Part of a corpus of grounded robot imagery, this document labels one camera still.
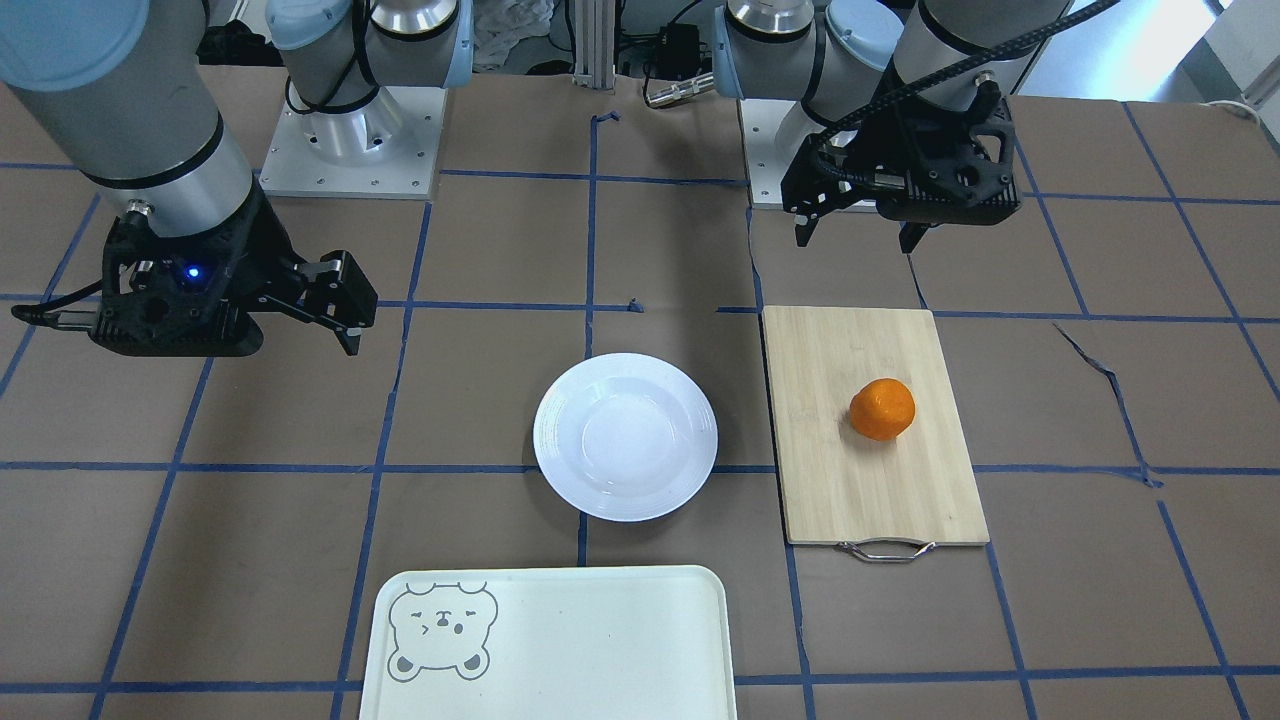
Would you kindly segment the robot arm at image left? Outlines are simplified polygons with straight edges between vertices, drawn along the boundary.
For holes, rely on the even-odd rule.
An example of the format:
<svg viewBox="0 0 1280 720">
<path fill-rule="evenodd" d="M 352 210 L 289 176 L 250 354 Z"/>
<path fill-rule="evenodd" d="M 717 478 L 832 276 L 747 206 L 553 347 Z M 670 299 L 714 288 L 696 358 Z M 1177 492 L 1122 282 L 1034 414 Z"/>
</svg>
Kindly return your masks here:
<svg viewBox="0 0 1280 720">
<path fill-rule="evenodd" d="M 355 256 L 296 252 L 271 196 L 426 199 L 471 1 L 270 1 L 287 69 L 253 170 L 197 70 L 206 1 L 5 1 L 3 83 L 116 209 L 100 277 L 17 319 L 125 356 L 243 357 L 278 313 L 348 355 L 378 293 Z"/>
</svg>

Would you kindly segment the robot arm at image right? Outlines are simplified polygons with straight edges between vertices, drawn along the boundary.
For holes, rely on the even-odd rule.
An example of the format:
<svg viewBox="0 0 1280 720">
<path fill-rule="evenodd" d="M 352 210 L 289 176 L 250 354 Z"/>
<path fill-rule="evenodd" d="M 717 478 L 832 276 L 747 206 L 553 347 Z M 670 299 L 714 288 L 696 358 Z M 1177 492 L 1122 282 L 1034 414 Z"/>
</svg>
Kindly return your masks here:
<svg viewBox="0 0 1280 720">
<path fill-rule="evenodd" d="M 797 246 L 869 202 L 911 252 L 1021 209 L 1009 99 L 1079 20 L 1066 1 L 727 1 L 712 67 L 721 95 L 799 114 L 777 193 Z"/>
</svg>

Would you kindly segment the arm base plate image right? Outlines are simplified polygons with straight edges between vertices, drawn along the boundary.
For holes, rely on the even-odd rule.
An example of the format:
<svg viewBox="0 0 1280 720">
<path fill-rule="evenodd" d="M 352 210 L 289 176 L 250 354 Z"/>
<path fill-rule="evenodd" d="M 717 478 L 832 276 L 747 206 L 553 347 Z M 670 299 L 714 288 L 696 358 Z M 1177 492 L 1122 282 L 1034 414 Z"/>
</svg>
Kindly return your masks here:
<svg viewBox="0 0 1280 720">
<path fill-rule="evenodd" d="M 785 172 L 800 142 L 820 127 L 790 100 L 741 99 L 739 119 L 751 205 L 781 211 Z"/>
</svg>

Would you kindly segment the arm base plate image left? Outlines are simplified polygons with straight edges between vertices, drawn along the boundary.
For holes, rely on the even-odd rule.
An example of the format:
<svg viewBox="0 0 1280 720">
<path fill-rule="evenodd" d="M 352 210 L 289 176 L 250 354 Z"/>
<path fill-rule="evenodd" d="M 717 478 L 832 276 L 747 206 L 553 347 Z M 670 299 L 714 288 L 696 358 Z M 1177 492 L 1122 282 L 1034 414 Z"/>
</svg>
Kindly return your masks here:
<svg viewBox="0 0 1280 720">
<path fill-rule="evenodd" d="M 294 90 L 259 174 L 273 197 L 430 200 L 449 92 L 384 87 L 344 114 L 306 113 Z"/>
</svg>

